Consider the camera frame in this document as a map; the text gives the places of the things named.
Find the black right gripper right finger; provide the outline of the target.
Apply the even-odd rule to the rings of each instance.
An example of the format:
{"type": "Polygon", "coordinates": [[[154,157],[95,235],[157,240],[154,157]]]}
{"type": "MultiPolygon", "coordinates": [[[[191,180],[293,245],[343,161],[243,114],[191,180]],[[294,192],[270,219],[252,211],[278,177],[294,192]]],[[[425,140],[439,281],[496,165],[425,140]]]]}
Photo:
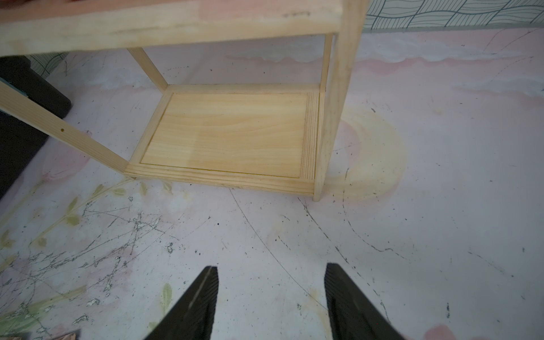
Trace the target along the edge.
{"type": "Polygon", "coordinates": [[[403,339],[338,263],[327,264],[324,289],[333,339],[403,339]]]}

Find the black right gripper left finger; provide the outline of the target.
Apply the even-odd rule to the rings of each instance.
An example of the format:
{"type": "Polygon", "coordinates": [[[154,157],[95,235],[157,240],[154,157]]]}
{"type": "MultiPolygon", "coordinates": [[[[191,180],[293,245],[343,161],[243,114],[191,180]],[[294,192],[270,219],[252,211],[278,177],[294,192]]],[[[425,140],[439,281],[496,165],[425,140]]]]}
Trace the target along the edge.
{"type": "Polygon", "coordinates": [[[218,289],[218,268],[205,267],[147,339],[211,338],[218,289]]]}

